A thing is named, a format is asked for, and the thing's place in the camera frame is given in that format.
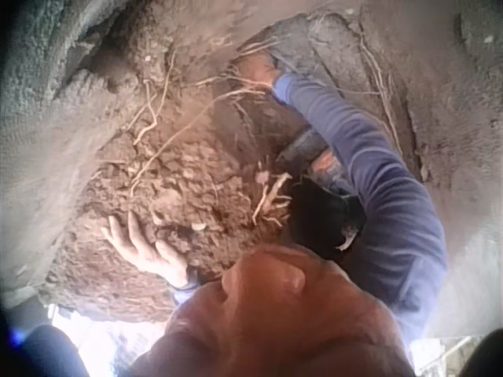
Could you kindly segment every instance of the person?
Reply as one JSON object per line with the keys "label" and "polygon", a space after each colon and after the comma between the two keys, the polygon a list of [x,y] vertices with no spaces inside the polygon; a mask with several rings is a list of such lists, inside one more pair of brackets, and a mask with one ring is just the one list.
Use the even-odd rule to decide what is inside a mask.
{"label": "person", "polygon": [[338,93],[283,73],[266,53],[240,72],[299,112],[341,162],[366,223],[342,270],[299,245],[265,244],[221,279],[200,286],[163,240],[103,229],[140,270],[174,287],[180,304],[164,336],[131,366],[134,376],[410,375],[407,347],[420,337],[446,273],[442,224],[425,187],[380,127]]}

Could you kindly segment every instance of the fingers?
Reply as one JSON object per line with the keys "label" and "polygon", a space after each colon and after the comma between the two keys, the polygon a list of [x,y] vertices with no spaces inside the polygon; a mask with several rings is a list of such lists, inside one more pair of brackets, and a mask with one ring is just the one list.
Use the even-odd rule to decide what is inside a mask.
{"label": "fingers", "polygon": [[117,218],[115,216],[109,216],[108,223],[110,224],[110,229],[105,227],[101,228],[101,231],[105,235],[106,239],[124,259],[126,259],[129,263],[137,265],[138,252],[134,248],[133,244],[124,236]]}
{"label": "fingers", "polygon": [[159,251],[161,257],[175,265],[177,268],[186,269],[187,260],[181,254],[179,254],[173,247],[171,247],[165,240],[156,241],[156,249]]}
{"label": "fingers", "polygon": [[133,245],[138,250],[139,258],[148,261],[156,259],[156,251],[149,245],[144,236],[141,234],[138,219],[131,210],[127,214],[127,226],[129,228],[129,237]]}

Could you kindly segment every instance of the human hand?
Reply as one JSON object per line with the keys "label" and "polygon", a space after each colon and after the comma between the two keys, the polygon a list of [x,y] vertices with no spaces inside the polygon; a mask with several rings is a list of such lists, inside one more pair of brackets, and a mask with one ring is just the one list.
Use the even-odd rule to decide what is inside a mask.
{"label": "human hand", "polygon": [[237,62],[237,68],[243,79],[255,82],[256,85],[271,90],[274,81],[281,72],[274,67],[271,56],[260,51],[241,57]]}
{"label": "human hand", "polygon": [[176,288],[182,288],[189,282],[187,260],[164,240],[157,240],[156,247],[141,234],[136,215],[129,211],[127,227],[129,237],[124,236],[119,221],[115,216],[109,216],[110,228],[103,227],[101,231],[113,247],[132,265],[140,271],[156,273]]}

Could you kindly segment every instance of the blue long-sleeve shirt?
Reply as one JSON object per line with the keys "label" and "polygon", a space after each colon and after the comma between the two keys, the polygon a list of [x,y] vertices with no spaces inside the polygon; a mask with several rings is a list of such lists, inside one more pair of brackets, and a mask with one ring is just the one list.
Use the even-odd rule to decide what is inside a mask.
{"label": "blue long-sleeve shirt", "polygon": [[[395,315],[406,345],[417,339],[446,273],[442,224],[425,187],[406,169],[381,128],[337,93],[299,75],[282,75],[274,96],[326,140],[365,209],[348,276]],[[192,290],[175,294],[185,301]]]}

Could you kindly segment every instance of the dirt tunnel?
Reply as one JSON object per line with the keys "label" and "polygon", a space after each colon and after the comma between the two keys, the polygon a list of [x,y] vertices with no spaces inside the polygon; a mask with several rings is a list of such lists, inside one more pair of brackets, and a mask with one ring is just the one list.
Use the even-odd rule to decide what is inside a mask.
{"label": "dirt tunnel", "polygon": [[[262,190],[254,176],[258,163],[280,173],[281,152],[309,126],[253,94],[218,101],[192,124],[240,88],[232,61],[261,43],[282,69],[379,119],[427,186],[450,252],[428,333],[501,324],[497,1],[28,3],[6,45],[0,93],[7,306],[40,294],[97,319],[166,320],[165,283],[122,261],[100,231],[129,209],[150,240],[167,238],[214,276],[279,237],[273,221],[251,222]],[[143,134],[149,97],[158,124]]]}

